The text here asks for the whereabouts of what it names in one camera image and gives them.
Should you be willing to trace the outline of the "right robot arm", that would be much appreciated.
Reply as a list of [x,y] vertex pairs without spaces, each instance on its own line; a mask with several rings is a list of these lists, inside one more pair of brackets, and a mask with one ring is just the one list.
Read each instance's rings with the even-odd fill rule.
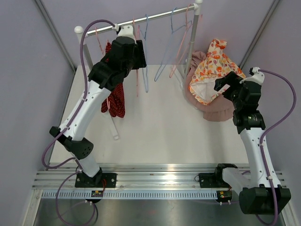
[[233,123],[243,141],[250,168],[247,179],[237,168],[226,167],[214,174],[218,186],[229,184],[238,194],[244,214],[277,216],[291,199],[274,170],[266,143],[266,126],[258,111],[264,74],[260,71],[243,79],[234,72],[215,81],[214,90],[228,88],[222,95],[233,103]]

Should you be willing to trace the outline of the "orange floral skirt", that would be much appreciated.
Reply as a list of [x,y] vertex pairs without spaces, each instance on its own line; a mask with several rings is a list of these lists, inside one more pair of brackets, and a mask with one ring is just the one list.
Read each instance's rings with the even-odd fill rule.
[[215,81],[234,72],[241,78],[246,76],[242,70],[223,51],[227,47],[227,41],[213,39],[209,45],[206,57],[202,60],[189,82],[189,91],[194,98],[203,105],[210,104],[229,85],[222,86],[220,91],[215,91]]

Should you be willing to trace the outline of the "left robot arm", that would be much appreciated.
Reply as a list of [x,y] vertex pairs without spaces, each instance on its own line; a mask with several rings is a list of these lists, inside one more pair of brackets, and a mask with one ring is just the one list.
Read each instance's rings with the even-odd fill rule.
[[146,67],[142,40],[117,37],[111,49],[100,62],[93,65],[87,77],[87,91],[79,99],[68,119],[59,127],[52,127],[50,135],[55,137],[70,152],[82,167],[77,174],[76,187],[100,187],[105,179],[101,167],[91,152],[93,143],[86,139],[85,132],[102,103],[123,83],[131,70]]

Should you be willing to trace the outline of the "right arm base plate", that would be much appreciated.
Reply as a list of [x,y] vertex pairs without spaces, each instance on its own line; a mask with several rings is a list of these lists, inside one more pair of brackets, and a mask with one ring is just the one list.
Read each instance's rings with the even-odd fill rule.
[[198,181],[201,188],[230,188],[230,185],[223,181],[221,174],[199,173]]

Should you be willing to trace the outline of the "blue hanger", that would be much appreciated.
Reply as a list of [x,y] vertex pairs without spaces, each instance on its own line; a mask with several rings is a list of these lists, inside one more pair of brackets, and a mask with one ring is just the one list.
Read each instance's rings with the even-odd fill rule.
[[[143,38],[143,44],[144,44],[144,55],[145,55],[145,61],[147,63],[147,31],[148,31],[148,24],[149,24],[149,16],[146,14],[146,26],[144,31],[140,31],[142,38]],[[148,79],[148,67],[142,69],[143,73],[143,83],[144,83],[144,89],[145,92],[149,92],[149,79]]]
[[[159,68],[158,68],[158,70],[157,70],[157,72],[155,74],[155,77],[154,77],[154,81],[155,82],[157,82],[159,80],[159,78],[161,77],[163,71],[165,70],[165,68],[167,66],[167,63],[173,58],[175,50],[172,48],[173,47],[172,42],[175,40],[175,38],[174,38],[175,34],[178,31],[181,31],[181,30],[183,30],[183,34],[184,34],[184,31],[185,31],[185,27],[184,27],[185,23],[183,25],[180,25],[180,26],[176,27],[176,28],[174,27],[173,18],[174,18],[174,14],[175,14],[176,10],[177,10],[177,8],[174,8],[172,10],[172,13],[171,13],[171,16],[170,16],[170,30],[171,30],[171,32],[170,32],[168,43],[167,43],[166,48],[165,48],[165,52],[163,54],[162,60],[161,60],[160,65],[159,65]],[[179,43],[177,44],[177,46],[175,46],[177,48],[176,49],[176,53],[178,51],[179,45],[181,43],[181,40],[179,41]]]

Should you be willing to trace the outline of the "red polka dot skirt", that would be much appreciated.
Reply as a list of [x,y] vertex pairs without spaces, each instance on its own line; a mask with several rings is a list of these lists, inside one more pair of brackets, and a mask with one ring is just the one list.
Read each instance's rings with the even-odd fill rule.
[[101,112],[109,113],[111,117],[124,118],[126,110],[122,83],[119,83],[109,97],[102,103]]

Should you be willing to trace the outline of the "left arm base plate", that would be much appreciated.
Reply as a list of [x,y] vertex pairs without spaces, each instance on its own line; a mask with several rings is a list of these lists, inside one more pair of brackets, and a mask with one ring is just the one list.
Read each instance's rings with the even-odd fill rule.
[[76,175],[76,188],[115,188],[117,181],[116,173],[97,173],[94,177],[89,177],[85,173]]

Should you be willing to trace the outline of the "pink skirt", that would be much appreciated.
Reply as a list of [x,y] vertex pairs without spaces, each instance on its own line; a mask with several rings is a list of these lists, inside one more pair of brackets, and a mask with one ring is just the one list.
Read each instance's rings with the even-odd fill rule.
[[196,110],[203,113],[203,118],[207,121],[226,121],[233,117],[234,106],[233,103],[225,99],[222,95],[218,96],[208,105],[203,105],[196,100],[196,98],[189,91],[189,84],[192,76],[198,65],[206,59],[206,54],[201,51],[192,53],[190,69],[184,84],[185,98]]

